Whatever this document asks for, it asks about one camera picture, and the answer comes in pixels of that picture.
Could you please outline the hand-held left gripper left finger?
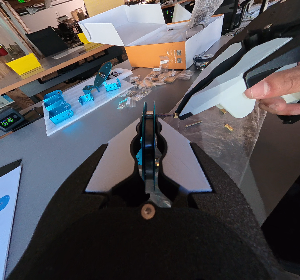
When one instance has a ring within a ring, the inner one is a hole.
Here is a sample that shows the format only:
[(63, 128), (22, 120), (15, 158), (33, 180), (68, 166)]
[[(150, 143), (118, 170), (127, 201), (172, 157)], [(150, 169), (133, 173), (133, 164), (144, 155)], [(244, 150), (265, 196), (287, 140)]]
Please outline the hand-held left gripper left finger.
[(144, 194), (144, 181), (139, 175), (137, 159), (130, 151), (140, 121), (138, 118), (108, 142), (85, 192)]

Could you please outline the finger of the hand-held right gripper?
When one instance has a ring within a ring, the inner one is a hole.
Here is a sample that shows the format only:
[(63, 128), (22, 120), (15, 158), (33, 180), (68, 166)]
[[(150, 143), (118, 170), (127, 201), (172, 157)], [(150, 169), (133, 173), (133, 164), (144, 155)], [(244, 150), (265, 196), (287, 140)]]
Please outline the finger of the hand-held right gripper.
[(184, 120), (192, 116), (191, 110), (187, 113), (182, 114), (184, 107), (186, 106), (189, 99), (196, 94), (198, 91), (205, 88), (213, 79), (227, 72), (232, 68), (237, 61), (243, 55), (243, 43), (238, 42), (230, 45), (226, 50), (224, 50), (218, 57), (207, 65), (203, 71), (199, 74), (193, 84), (190, 86), (182, 101), (178, 105), (175, 113), (178, 115), (180, 120)]
[(207, 87), (192, 95), (179, 117), (191, 113), (203, 112), (213, 106), (224, 108), (235, 118), (243, 118), (250, 114), (255, 100), (244, 95), (246, 84), (244, 73), (264, 58), (292, 40), (291, 37), (275, 38), (249, 50), (227, 72), (217, 76)]

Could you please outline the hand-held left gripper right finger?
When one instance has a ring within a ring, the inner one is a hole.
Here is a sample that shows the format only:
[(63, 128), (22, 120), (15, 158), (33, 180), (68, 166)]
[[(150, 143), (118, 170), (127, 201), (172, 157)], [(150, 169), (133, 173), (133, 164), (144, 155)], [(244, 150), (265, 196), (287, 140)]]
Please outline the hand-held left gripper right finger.
[(163, 194), (212, 192), (212, 188), (195, 156), (190, 141), (158, 118), (159, 163), (158, 186)]

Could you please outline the blue round base assembly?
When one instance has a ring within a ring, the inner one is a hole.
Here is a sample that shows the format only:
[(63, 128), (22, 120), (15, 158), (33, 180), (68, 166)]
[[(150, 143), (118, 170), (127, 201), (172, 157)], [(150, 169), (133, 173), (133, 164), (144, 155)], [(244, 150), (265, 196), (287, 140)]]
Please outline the blue round base assembly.
[(147, 110), (147, 102), (144, 102), (141, 121), (141, 149), (138, 152), (138, 163), (142, 166), (142, 178), (144, 181), (153, 179), (153, 189), (156, 184), (156, 112), (155, 103), (153, 110)]

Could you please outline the grey desk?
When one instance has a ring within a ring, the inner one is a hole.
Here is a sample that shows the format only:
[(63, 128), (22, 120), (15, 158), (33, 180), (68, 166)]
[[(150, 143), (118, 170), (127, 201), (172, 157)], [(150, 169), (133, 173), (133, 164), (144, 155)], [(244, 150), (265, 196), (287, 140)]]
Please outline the grey desk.
[(1, 167), (22, 160), (5, 277), (23, 255), (43, 211), (64, 180), (100, 145), (140, 118), (144, 100), (148, 107), (155, 101), (158, 113), (169, 113), (198, 75), (196, 71), (190, 81), (155, 87), (136, 107), (117, 109), (121, 98), (114, 98), (49, 137), (41, 118), (0, 140)]

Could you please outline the wood-edged desk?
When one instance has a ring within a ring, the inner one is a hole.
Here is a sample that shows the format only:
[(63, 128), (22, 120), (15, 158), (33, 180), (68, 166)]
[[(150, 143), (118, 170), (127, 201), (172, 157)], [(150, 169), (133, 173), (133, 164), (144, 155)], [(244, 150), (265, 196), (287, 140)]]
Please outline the wood-edged desk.
[(27, 83), (37, 80), (42, 76), (49, 75), (57, 71), (58, 69), (62, 69), (102, 51), (104, 51), (106, 55), (111, 54), (112, 51), (118, 52), (116, 47), (117, 46), (107, 44), (90, 43), (84, 45), (76, 52), (67, 54), (66, 56), (59, 59), (54, 59), (51, 56), (43, 58), (39, 61), (41, 64), (40, 67), (35, 68), (27, 73), (18, 75), (15, 71), (9, 72), (3, 79), (0, 80), (0, 93), (7, 93), (13, 89), (19, 88)]

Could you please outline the person's right hand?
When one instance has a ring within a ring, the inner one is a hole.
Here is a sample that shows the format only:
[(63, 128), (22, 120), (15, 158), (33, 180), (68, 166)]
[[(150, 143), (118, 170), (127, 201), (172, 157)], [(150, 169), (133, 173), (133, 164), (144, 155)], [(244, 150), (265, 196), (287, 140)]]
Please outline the person's right hand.
[(281, 97), (300, 91), (300, 66), (275, 72), (245, 91), (245, 96), (259, 100), (259, 107), (276, 115), (299, 115), (299, 104), (287, 104)]

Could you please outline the clear plastic bag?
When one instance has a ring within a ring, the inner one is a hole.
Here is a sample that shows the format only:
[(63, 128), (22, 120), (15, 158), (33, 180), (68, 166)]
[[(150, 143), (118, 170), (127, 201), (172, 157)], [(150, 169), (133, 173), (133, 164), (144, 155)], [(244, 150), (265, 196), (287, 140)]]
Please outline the clear plastic bag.
[[(239, 119), (227, 111), (223, 114), (214, 106), (183, 121), (172, 117), (166, 117), (164, 121), (197, 143), (240, 186), (265, 116), (266, 111), (256, 103), (249, 115)], [(200, 120), (202, 123), (185, 128), (185, 125)], [(229, 131), (225, 124), (234, 130)]]

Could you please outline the bubble wrap bag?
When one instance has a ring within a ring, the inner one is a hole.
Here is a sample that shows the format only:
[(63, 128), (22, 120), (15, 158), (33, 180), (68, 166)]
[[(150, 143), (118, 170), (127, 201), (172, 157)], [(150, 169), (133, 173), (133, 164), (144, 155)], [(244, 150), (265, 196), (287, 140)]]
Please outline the bubble wrap bag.
[(188, 28), (198, 25), (206, 27), (214, 12), (221, 6), (224, 0), (195, 0)]

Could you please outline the white foam sheet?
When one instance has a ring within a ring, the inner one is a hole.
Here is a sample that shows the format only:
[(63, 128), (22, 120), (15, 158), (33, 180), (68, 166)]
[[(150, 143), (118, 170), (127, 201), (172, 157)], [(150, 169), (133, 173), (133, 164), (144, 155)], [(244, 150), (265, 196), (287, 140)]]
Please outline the white foam sheet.
[(73, 111), (73, 116), (69, 119), (66, 119), (65, 121), (55, 125), (52, 121), (49, 119), (49, 113), (45, 109), (45, 106), (43, 105), (43, 112), (44, 112), (44, 120), (45, 120), (45, 126), (46, 126), (46, 134), (47, 136), (51, 136), (55, 132), (58, 132), (59, 130), (65, 128), (69, 124), (79, 120), (83, 116), (87, 115), (88, 113), (92, 112), (93, 110), (99, 108), (100, 106), (104, 105), (105, 103), (109, 102), (113, 98), (117, 97), (118, 95), (124, 93), (125, 91), (129, 90), (133, 87), (132, 84), (129, 82), (123, 80), (120, 80), (121, 82), (121, 88), (106, 92), (105, 87), (102, 85), (100, 87), (100, 92), (92, 91), (92, 95), (94, 97), (94, 101), (87, 102), (85, 105), (81, 106), (78, 98), (83, 95), (83, 87), (89, 84), (94, 83), (95, 76), (87, 79), (84, 82), (79, 83), (76, 86), (71, 87), (70, 89), (63, 92), (64, 100), (66, 100), (67, 103), (71, 105), (71, 110)]

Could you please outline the pile of small screw bags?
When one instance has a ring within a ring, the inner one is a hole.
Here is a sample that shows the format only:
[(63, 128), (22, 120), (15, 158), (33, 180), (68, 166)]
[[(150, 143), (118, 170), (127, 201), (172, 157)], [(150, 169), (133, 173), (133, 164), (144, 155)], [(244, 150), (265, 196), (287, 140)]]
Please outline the pile of small screw bags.
[(139, 91), (128, 90), (124, 92), (120, 97), (123, 98), (118, 104), (118, 109), (124, 109), (127, 107), (135, 107), (136, 102), (140, 101), (152, 92), (153, 87), (165, 85), (167, 83), (173, 83), (176, 79), (189, 80), (194, 74), (191, 70), (182, 70), (170, 72), (150, 72), (143, 80), (140, 80), (140, 76), (133, 76), (130, 78), (130, 83), (138, 88)]

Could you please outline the orange and white cardboard box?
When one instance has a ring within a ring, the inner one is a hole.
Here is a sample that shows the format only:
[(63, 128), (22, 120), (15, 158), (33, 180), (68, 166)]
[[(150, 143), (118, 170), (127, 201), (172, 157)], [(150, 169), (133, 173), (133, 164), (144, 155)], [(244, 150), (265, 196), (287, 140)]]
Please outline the orange and white cardboard box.
[(170, 68), (185, 69), (220, 39), (223, 15), (194, 35), (186, 35), (189, 20), (166, 24), (159, 4), (121, 5), (79, 24), (89, 42), (124, 46), (133, 67), (158, 67), (167, 56)]

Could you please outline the teal round plate with servo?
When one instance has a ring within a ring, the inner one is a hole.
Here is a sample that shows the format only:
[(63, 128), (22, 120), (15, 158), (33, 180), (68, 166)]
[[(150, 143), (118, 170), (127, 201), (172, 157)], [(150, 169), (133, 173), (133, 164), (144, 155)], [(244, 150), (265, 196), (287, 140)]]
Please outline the teal round plate with servo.
[(107, 80), (111, 71), (111, 67), (112, 67), (111, 62), (107, 62), (100, 68), (98, 74), (96, 75), (94, 80), (94, 86), (98, 90), (98, 92), (100, 86)]

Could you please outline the small white foam pad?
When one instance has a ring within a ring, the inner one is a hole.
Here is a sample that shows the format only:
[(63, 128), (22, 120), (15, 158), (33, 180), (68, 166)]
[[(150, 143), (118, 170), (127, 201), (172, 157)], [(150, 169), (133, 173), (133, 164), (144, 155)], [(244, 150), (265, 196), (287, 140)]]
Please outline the small white foam pad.
[(132, 74), (133, 74), (132, 71), (129, 69), (115, 68), (111, 70), (110, 76), (107, 78), (107, 80), (116, 81), (114, 80), (116, 78), (118, 78), (119, 80), (123, 80)]

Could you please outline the black handheld meter device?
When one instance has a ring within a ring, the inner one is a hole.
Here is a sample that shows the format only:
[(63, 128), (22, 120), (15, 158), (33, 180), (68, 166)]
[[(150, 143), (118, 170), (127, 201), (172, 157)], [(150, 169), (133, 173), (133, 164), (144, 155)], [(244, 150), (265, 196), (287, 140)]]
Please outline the black handheld meter device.
[(0, 109), (0, 130), (3, 132), (9, 132), (24, 120), (23, 115), (10, 106)]

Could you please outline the instruction sheet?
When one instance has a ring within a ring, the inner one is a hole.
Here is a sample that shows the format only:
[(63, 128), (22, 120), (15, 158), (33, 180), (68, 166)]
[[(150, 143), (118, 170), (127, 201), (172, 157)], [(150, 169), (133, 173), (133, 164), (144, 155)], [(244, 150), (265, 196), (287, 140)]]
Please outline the instruction sheet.
[(13, 226), (21, 167), (0, 178), (0, 279), (5, 278), (10, 237)]

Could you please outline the large yellow bin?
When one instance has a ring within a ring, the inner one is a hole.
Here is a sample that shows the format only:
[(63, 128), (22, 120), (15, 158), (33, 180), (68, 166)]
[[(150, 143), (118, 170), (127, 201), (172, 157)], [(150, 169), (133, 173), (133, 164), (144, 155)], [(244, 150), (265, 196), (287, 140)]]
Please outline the large yellow bin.
[(41, 67), (41, 64), (35, 57), (34, 53), (29, 53), (26, 56), (13, 60), (11, 62), (7, 62), (12, 70), (14, 70), (18, 75), (25, 74), (35, 68)]

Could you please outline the black panel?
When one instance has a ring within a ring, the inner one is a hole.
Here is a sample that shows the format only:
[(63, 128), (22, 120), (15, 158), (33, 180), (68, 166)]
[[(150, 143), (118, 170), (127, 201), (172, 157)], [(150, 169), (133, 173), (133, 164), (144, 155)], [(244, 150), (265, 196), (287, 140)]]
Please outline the black panel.
[(25, 35), (45, 57), (49, 57), (69, 48), (51, 26)]

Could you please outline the blue U bracket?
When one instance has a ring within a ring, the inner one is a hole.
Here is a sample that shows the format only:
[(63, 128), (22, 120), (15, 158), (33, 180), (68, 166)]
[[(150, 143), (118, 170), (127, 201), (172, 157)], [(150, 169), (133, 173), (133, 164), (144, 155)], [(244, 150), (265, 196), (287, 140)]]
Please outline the blue U bracket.
[(110, 84), (107, 84), (107, 82), (103, 82), (103, 85), (107, 92), (114, 91), (121, 88), (120, 80), (118, 78), (116, 80), (117, 80), (116, 83), (110, 83)]
[(78, 101), (81, 104), (81, 106), (83, 106), (87, 102), (94, 101), (94, 97), (93, 97), (93, 95), (91, 93), (88, 93), (88, 94), (80, 96), (78, 98)]

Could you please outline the blue servo bracket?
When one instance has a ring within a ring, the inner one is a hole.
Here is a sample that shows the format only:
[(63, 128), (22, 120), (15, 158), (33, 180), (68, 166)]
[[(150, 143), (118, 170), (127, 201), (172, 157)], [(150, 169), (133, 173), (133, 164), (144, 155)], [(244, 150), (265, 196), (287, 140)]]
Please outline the blue servo bracket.
[(56, 112), (55, 110), (49, 111), (49, 119), (52, 121), (55, 125), (65, 121), (66, 119), (69, 119), (73, 116), (72, 110), (65, 110), (63, 112)]
[(71, 109), (71, 105), (69, 103), (64, 103), (64, 104), (61, 104), (53, 109), (51, 109), (49, 111), (49, 116), (50, 117), (54, 117), (62, 112), (65, 112), (66, 110), (69, 110)]
[(51, 109), (63, 104), (64, 98), (62, 95), (55, 95), (44, 101), (45, 108), (50, 111)]
[(61, 90), (55, 90), (55, 91), (52, 91), (46, 95), (44, 95), (44, 98), (43, 98), (43, 101), (46, 102), (47, 100), (57, 96), (57, 95), (62, 95), (62, 91)]

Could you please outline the blue perforated bracket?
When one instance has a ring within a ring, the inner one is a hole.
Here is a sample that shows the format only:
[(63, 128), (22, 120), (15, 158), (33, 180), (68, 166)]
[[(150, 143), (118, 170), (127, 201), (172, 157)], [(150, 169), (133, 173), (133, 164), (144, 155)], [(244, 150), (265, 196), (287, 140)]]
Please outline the blue perforated bracket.
[(83, 93), (84, 95), (90, 94), (92, 90), (97, 89), (98, 92), (99, 91), (99, 87), (97, 87), (96, 85), (87, 85), (85, 87), (83, 87)]

